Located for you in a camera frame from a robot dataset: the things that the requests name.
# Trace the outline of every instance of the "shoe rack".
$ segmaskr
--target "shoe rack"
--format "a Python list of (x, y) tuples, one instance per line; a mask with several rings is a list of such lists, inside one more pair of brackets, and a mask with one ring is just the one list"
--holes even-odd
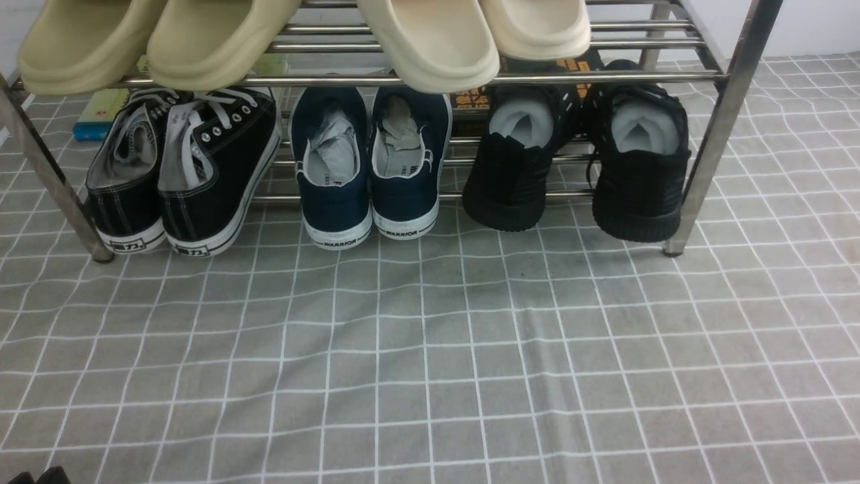
[[(626, 22), (593, 22), (595, 33), (629, 33), (630, 38), (596, 38), (592, 48), (606, 50), (641, 50), (643, 71), (591, 71), (563, 74), (501, 74), (491, 84), (591, 84), (607, 82), (657, 82), (657, 83), (713, 83), (718, 92), (716, 105), (698, 155), (693, 163), (691, 174), (685, 187), (685, 201), (682, 208), (681, 227), (669, 239), (663, 252), (669, 257), (677, 257), (684, 252), (687, 240), (695, 225), (699, 210), (704, 202), (716, 168), (725, 151), (732, 128), (743, 106), (746, 93), (753, 80), (765, 44), (770, 37), (783, 0), (751, 0), (746, 22), (729, 62), (717, 50), (710, 38), (702, 19), (692, 8), (690, 0), (587, 0), (589, 5), (651, 5), (651, 16), (644, 20)], [(307, 9), (354, 9), (354, 0), (305, 0)], [(666, 38), (666, 32), (682, 32), (679, 38)], [(276, 40), (269, 47), (270, 53), (380, 53), (382, 49), (375, 41), (355, 41), (328, 43), (318, 41), (322, 36), (352, 36), (371, 34), (364, 25), (303, 25), (290, 24), (283, 34), (291, 40)], [(695, 50), (702, 62), (702, 69), (694, 71), (660, 71), (657, 60), (660, 52), (667, 49)], [(393, 76), (282, 76), (249, 77), (240, 85), (293, 87), (293, 86), (381, 86), (402, 84)], [(114, 87), (144, 88), (154, 83), (146, 76), (128, 76)], [(21, 80), (13, 76), (9, 81), (0, 76), (0, 121), (21, 143), (22, 150), (48, 193), (58, 204), (81, 242), (92, 254), (96, 262), (110, 262), (113, 254), (101, 243), (89, 217), (89, 211), (78, 193), (66, 180), (65, 174), (56, 159), (47, 149), (45, 142), (33, 127), (22, 102), (27, 97)], [(452, 147), (475, 147), (478, 138), (454, 138)], [(294, 166), (288, 158), (289, 141), (284, 141), (282, 155), (276, 166)], [(561, 155), (555, 158), (558, 164), (585, 164), (588, 156)], [(467, 166), (468, 159), (447, 159), (444, 166)], [(551, 191), (547, 194), (551, 201), (588, 197), (590, 190)], [(459, 193), (443, 193), (444, 201), (456, 201)], [(299, 202), (298, 194), (279, 194), (258, 196), (257, 202)]]

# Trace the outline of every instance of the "white wall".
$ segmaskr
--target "white wall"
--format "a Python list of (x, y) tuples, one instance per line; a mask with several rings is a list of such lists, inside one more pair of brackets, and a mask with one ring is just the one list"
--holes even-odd
[[(0, 71), (8, 74), (29, 25), (45, 0), (0, 0)], [(726, 56), (731, 55), (750, 0), (692, 0)], [(644, 5), (591, 8), (594, 20), (647, 18)], [(346, 11), (307, 12), (306, 22), (343, 22)], [(783, 11), (765, 55), (802, 55), (860, 51), (860, 0), (784, 0)], [(692, 59), (692, 52), (669, 51), (667, 59)]]

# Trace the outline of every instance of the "black sole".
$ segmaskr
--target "black sole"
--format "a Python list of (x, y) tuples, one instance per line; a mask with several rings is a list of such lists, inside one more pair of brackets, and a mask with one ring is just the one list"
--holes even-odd
[(644, 217), (623, 211), (616, 203), (619, 195), (601, 189), (594, 192), (592, 215), (600, 230), (616, 239), (653, 244), (670, 239), (681, 225), (681, 207), (658, 217)]
[(463, 209), (466, 214), (479, 224), (502, 232), (529, 230), (544, 216), (545, 208), (545, 196), (527, 205), (510, 206), (490, 200), (469, 181), (463, 189)]

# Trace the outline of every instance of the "slide sandal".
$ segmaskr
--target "slide sandal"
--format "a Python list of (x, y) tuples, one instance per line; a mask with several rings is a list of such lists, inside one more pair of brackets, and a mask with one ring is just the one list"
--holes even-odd
[(391, 66), (414, 90), (470, 90), (499, 73), (499, 53), (477, 0), (358, 0), (358, 6)]
[(150, 74), (177, 90), (239, 82), (296, 13), (301, 0), (169, 0), (150, 39)]
[(591, 44), (585, 0), (482, 0), (481, 7), (507, 57), (570, 59)]
[(18, 53), (33, 94), (104, 89), (138, 62), (167, 0), (48, 0)]

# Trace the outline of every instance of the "black knit sneaker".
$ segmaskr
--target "black knit sneaker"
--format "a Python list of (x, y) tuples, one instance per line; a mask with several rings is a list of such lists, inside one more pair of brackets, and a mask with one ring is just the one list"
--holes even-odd
[[(638, 69), (629, 60), (606, 67)], [(592, 205), (597, 225), (631, 242), (671, 238), (681, 222), (691, 155), (684, 106), (656, 84), (594, 84), (582, 116), (601, 163)]]
[(111, 251), (146, 252), (164, 241), (156, 185), (168, 112), (192, 98), (161, 88), (134, 91), (95, 155), (87, 172), (87, 203)]
[(221, 89), (170, 112), (158, 194), (177, 252), (209, 257), (236, 241), (280, 139), (268, 88)]
[[(511, 61), (511, 71), (563, 71), (556, 63)], [(463, 208), (476, 222), (522, 232), (544, 215), (552, 157), (574, 136), (580, 112), (575, 84), (488, 88), (490, 113)]]

